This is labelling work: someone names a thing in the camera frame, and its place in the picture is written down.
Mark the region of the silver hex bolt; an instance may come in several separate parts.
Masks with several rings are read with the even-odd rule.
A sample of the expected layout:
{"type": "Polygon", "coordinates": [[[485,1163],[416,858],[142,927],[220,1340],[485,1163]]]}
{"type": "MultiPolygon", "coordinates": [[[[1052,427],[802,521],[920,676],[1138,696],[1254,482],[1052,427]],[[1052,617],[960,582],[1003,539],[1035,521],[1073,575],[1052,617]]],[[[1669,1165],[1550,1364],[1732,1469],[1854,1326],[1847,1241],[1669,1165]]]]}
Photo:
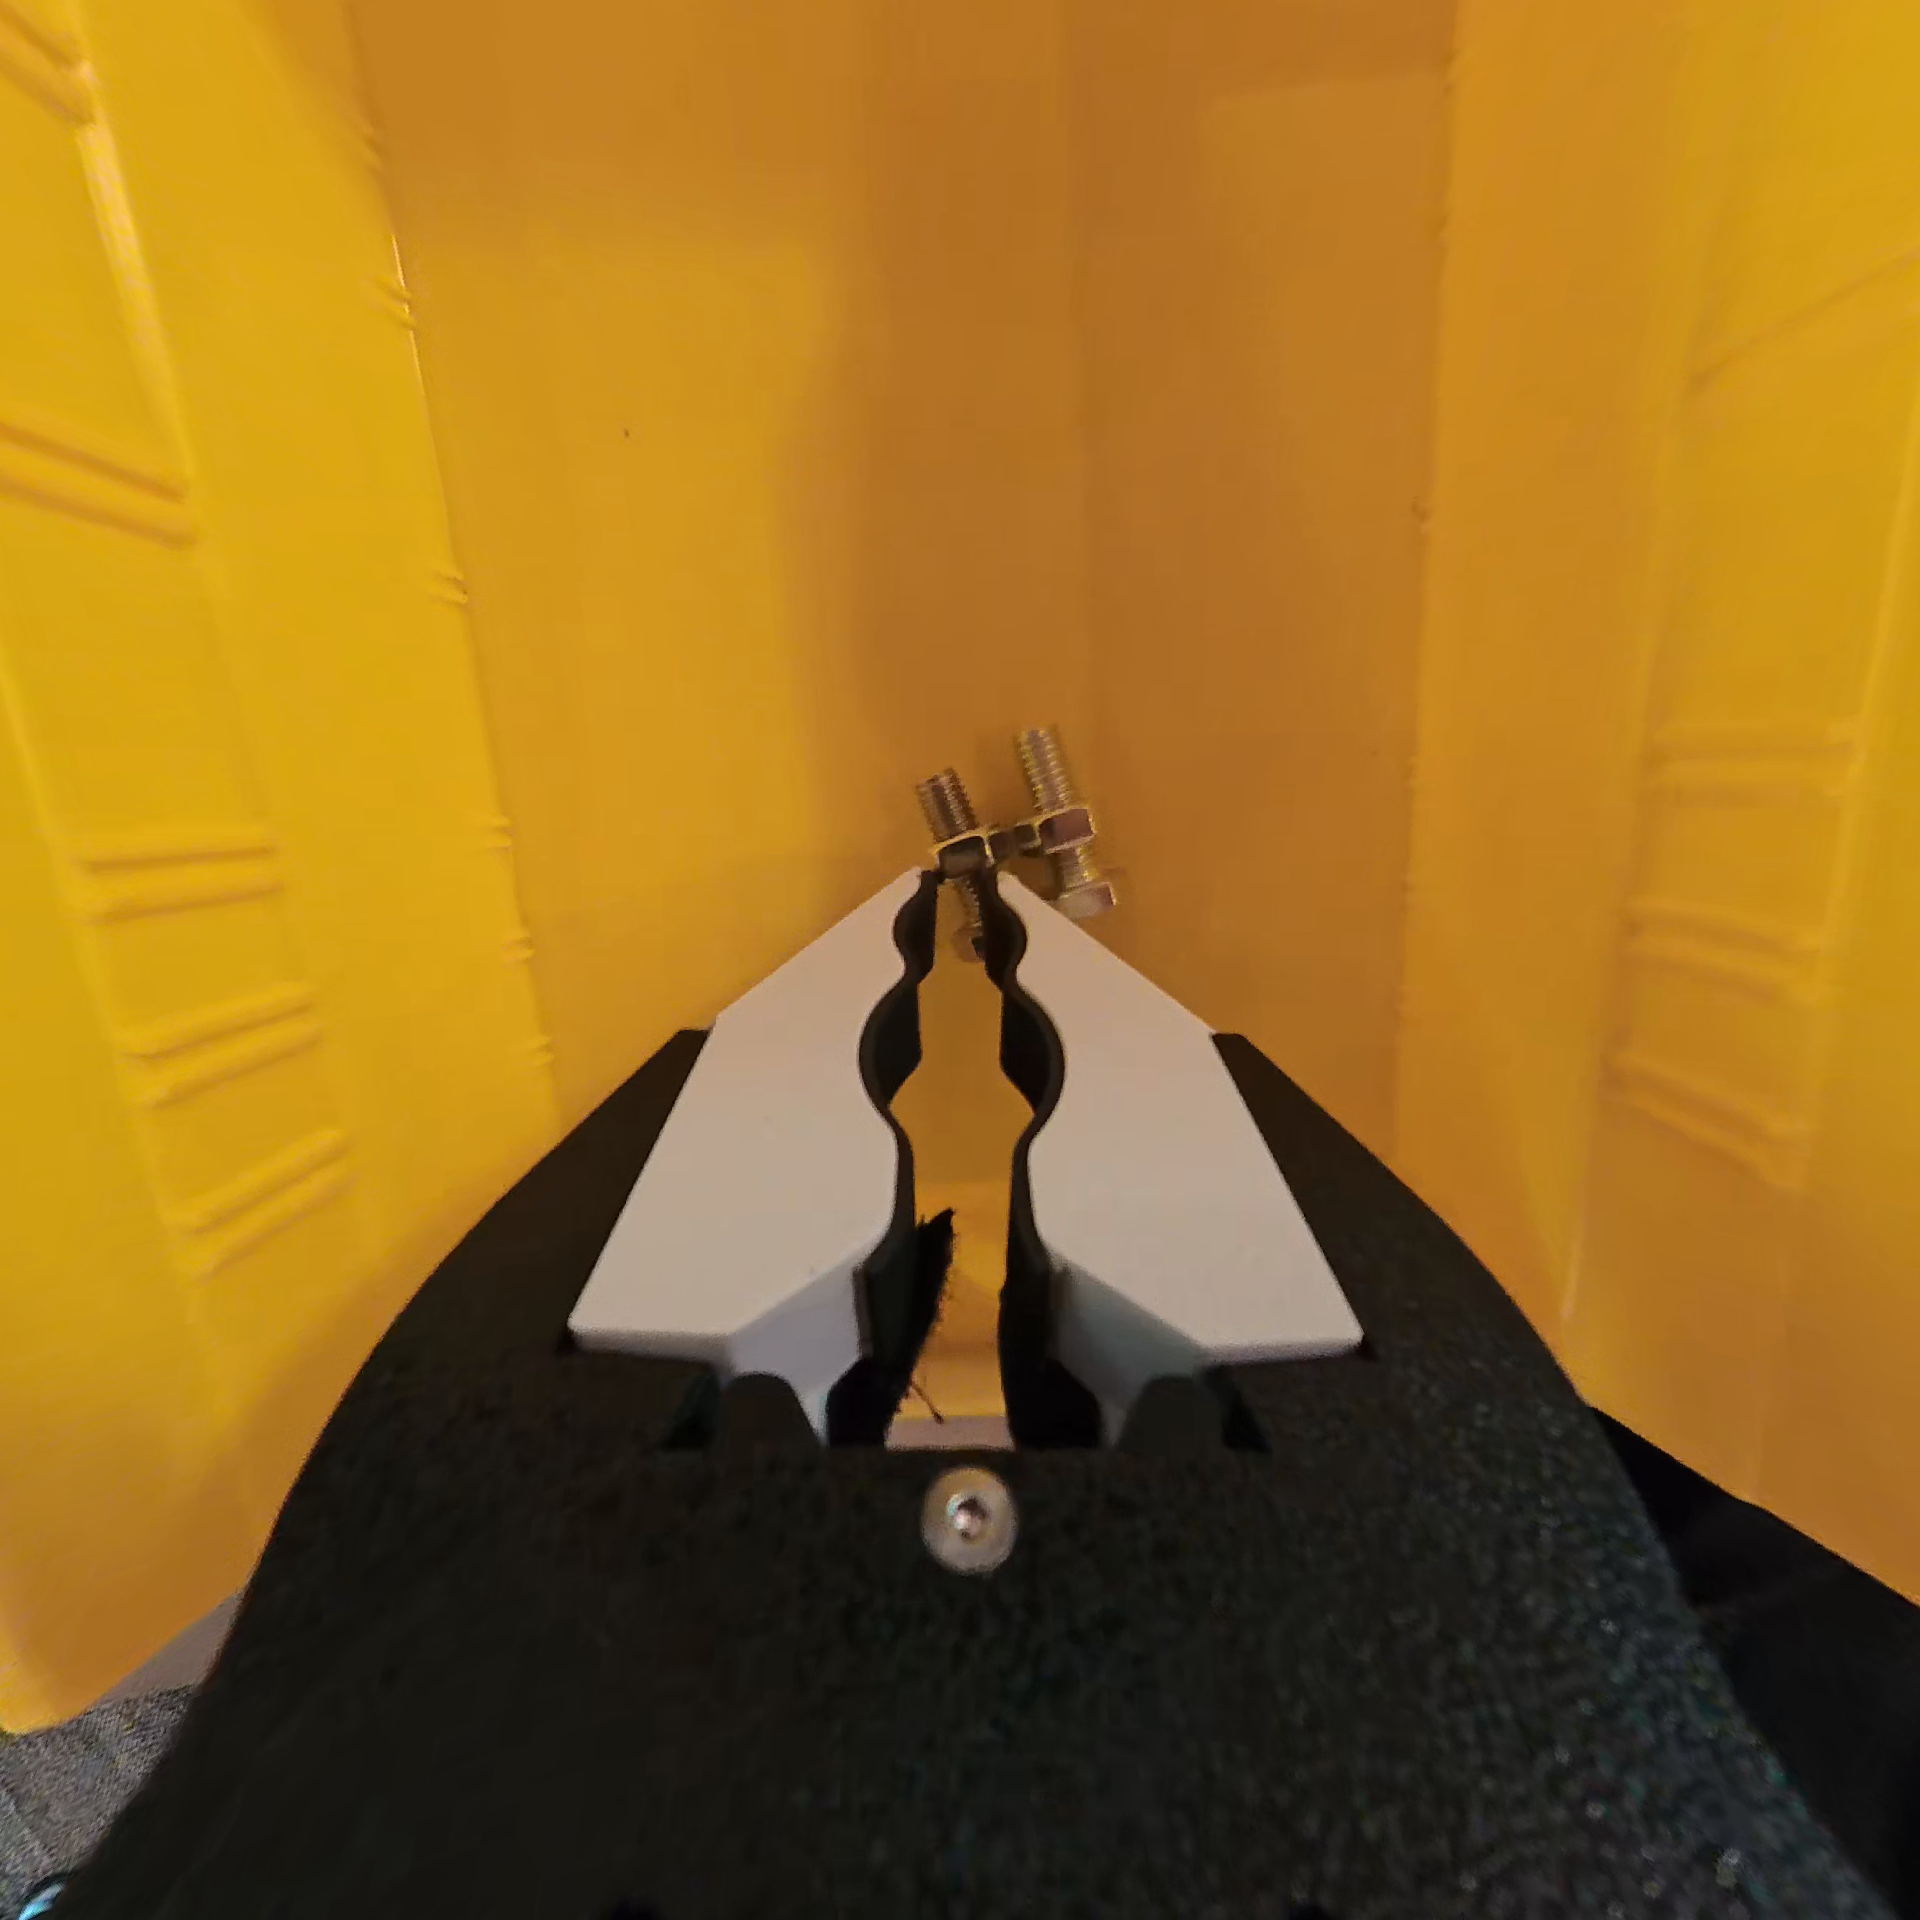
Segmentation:
{"type": "MultiPolygon", "coordinates": [[[[1023,730],[1016,736],[1016,754],[1022,767],[1022,779],[1030,796],[1030,810],[1023,822],[1035,810],[1055,810],[1055,806],[1069,806],[1069,805],[1089,805],[1081,796],[1078,780],[1073,779],[1068,767],[1065,746],[1058,740],[1058,731],[1052,726],[1039,726],[1039,730],[1023,730]]],[[[1049,882],[1052,882],[1052,907],[1069,918],[1069,921],[1093,921],[1108,915],[1116,907],[1116,886],[1108,869],[1099,862],[1096,852],[1099,842],[1099,828],[1093,845],[1068,858],[1030,858],[1039,862],[1049,882]]]]}
{"type": "MultiPolygon", "coordinates": [[[[960,776],[950,767],[917,780],[916,797],[920,805],[928,846],[938,839],[946,839],[960,829],[983,829],[960,776]]],[[[953,882],[943,885],[953,891],[959,902],[956,947],[960,958],[979,961],[983,955],[982,875],[960,879],[959,885],[953,882]]]]}

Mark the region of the yellow plastic bin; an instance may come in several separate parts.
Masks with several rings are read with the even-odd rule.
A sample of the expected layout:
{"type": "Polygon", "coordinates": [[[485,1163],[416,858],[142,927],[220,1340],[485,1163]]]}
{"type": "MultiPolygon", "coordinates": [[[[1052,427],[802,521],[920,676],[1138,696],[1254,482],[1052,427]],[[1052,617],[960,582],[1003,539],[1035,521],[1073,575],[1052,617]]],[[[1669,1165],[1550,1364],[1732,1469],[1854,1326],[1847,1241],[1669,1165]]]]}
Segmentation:
{"type": "Polygon", "coordinates": [[[1914,4],[4,4],[1,1730],[1023,724],[1917,1597],[1914,4]]]}

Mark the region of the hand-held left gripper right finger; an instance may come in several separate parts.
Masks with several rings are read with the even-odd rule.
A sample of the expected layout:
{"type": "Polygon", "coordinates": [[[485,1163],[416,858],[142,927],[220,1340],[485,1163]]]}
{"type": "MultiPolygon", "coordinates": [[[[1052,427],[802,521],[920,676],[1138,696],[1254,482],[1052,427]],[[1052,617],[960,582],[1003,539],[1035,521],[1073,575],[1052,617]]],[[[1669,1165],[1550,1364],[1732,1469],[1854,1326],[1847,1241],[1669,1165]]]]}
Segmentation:
{"type": "Polygon", "coordinates": [[[1012,1443],[1112,1443],[1141,1392],[1340,1360],[1362,1326],[1210,1026],[1019,879],[982,891],[1027,1106],[994,1356],[1012,1443]]]}

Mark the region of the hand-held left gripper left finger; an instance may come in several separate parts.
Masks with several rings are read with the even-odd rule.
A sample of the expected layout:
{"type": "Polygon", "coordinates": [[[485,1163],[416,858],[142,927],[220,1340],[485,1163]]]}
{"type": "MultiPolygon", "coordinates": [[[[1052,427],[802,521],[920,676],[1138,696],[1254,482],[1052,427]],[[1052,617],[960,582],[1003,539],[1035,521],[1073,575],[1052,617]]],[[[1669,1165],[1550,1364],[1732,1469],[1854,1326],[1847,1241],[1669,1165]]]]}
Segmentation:
{"type": "Polygon", "coordinates": [[[888,1416],[862,1387],[907,1359],[917,987],[941,882],[910,866],[725,1006],[577,1298],[574,1347],[773,1379],[824,1443],[888,1416]]]}

